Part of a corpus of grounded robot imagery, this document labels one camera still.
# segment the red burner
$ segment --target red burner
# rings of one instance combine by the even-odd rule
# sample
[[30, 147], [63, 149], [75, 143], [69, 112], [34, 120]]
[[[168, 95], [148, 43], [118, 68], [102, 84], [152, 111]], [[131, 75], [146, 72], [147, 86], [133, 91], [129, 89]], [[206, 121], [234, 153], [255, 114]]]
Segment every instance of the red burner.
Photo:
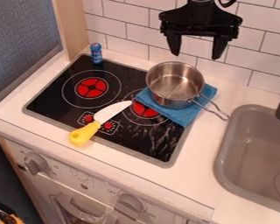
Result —
[[96, 98], [103, 95], [107, 90], [107, 82], [97, 78], [89, 78], [80, 82], [77, 86], [77, 93], [86, 98]]
[[144, 118], [152, 118], [158, 116], [157, 111], [153, 110], [152, 108], [145, 107], [142, 103], [138, 101], [133, 101], [132, 108], [135, 114]]

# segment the pan handle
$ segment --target pan handle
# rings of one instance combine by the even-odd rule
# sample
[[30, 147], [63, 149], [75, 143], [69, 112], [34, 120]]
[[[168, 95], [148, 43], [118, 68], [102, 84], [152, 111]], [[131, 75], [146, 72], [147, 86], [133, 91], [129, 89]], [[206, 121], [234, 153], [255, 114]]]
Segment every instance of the pan handle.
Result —
[[200, 103], [198, 103], [197, 101], [195, 101], [195, 100], [192, 100], [192, 102], [194, 102], [196, 105], [198, 105], [199, 107], [201, 107], [202, 109], [204, 109], [205, 111], [207, 111], [207, 112], [210, 112], [210, 113], [212, 113], [212, 114], [215, 114], [216, 116], [218, 116], [221, 120], [223, 120], [224, 122], [229, 122], [229, 120], [230, 120], [230, 116], [227, 114], [227, 113], [225, 113], [223, 110], [221, 110], [219, 107], [218, 107], [218, 105], [216, 104], [216, 103], [214, 103], [213, 101], [211, 101], [210, 99], [208, 99], [205, 95], [203, 95], [203, 94], [200, 94], [200, 96], [202, 96], [203, 98], [205, 98], [208, 102], [210, 102], [210, 103], [212, 103], [215, 107], [216, 107], [216, 109], [220, 112], [220, 113], [222, 113], [224, 116], [222, 116], [222, 115], [220, 115], [220, 114], [218, 114], [217, 112], [215, 112], [215, 111], [213, 111], [213, 110], [211, 110], [211, 109], [208, 109], [208, 108], [206, 108], [206, 107], [204, 107], [203, 105], [201, 105]]

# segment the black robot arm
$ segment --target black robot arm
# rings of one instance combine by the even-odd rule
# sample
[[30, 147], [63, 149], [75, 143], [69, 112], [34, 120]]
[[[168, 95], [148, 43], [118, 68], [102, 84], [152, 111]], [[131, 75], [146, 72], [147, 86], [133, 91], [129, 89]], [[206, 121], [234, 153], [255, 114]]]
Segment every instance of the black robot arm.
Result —
[[222, 0], [218, 0], [218, 1], [219, 1], [220, 5], [224, 8], [232, 6], [236, 2], [236, 0], [230, 0], [227, 3], [223, 3]]
[[[235, 2], [219, 0], [225, 8]], [[242, 23], [241, 17], [220, 9], [214, 0], [188, 0], [178, 9], [161, 12], [159, 19], [171, 53], [179, 55], [183, 35], [213, 37], [213, 60], [223, 54], [228, 41], [237, 39]]]

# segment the yellow knife handle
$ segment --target yellow knife handle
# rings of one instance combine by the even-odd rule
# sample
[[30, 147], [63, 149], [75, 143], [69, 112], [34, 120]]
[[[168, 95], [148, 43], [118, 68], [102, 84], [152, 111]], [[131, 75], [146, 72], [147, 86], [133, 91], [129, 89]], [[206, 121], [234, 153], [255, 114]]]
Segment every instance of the yellow knife handle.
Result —
[[76, 129], [69, 133], [69, 142], [75, 146], [85, 144], [101, 127], [101, 124], [94, 121], [83, 128]]

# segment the kitchen knife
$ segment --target kitchen knife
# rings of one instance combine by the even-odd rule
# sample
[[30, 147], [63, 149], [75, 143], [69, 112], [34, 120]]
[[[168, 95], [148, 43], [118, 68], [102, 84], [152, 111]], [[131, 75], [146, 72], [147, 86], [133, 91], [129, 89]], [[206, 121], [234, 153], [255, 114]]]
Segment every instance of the kitchen knife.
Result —
[[132, 101], [121, 101], [96, 112], [94, 115], [94, 122], [69, 133], [69, 142], [75, 146], [85, 144], [98, 131], [103, 123], [122, 112], [130, 106], [131, 103]]

